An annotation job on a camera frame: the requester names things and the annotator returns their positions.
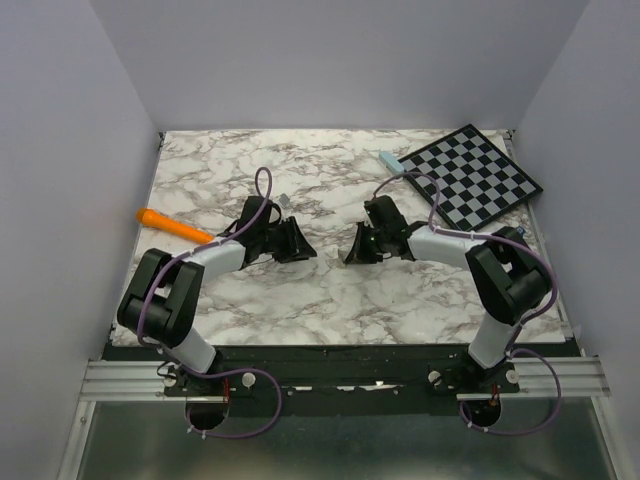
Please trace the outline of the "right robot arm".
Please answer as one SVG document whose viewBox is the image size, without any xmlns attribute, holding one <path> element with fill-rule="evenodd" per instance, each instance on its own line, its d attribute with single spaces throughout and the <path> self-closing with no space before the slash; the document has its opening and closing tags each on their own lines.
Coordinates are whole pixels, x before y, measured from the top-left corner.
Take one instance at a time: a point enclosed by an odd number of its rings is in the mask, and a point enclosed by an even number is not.
<svg viewBox="0 0 640 480">
<path fill-rule="evenodd" d="M 504 227 L 493 234 L 443 229 L 433 223 L 409 224 L 387 195 L 364 203 L 367 223 L 357 224 L 353 246 L 344 256 L 349 264 L 376 264 L 386 257 L 450 265 L 470 272 L 485 313 L 468 346 L 470 361 L 460 367 L 460 379 L 480 392 L 496 380 L 496 369 L 507 358 L 534 309 L 557 298 L 553 271 L 531 250 L 520 233 Z"/>
</svg>

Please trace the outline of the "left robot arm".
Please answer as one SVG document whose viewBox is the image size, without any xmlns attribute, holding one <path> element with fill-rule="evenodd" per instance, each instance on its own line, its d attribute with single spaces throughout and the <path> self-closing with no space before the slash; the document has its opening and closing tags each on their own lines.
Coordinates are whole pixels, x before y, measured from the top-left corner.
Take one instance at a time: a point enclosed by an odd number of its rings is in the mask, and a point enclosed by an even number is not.
<svg viewBox="0 0 640 480">
<path fill-rule="evenodd" d="M 119 325 L 144 346 L 156 347 L 188 371 L 187 382 L 201 395 L 214 393 L 222 380 L 217 351 L 196 330 L 201 287 L 224 274 L 241 271 L 268 255 L 285 264 L 309 260 L 316 250 L 297 220 L 260 196 L 245 201 L 240 217 L 211 243 L 172 255 L 152 248 L 141 257 L 117 310 Z"/>
</svg>

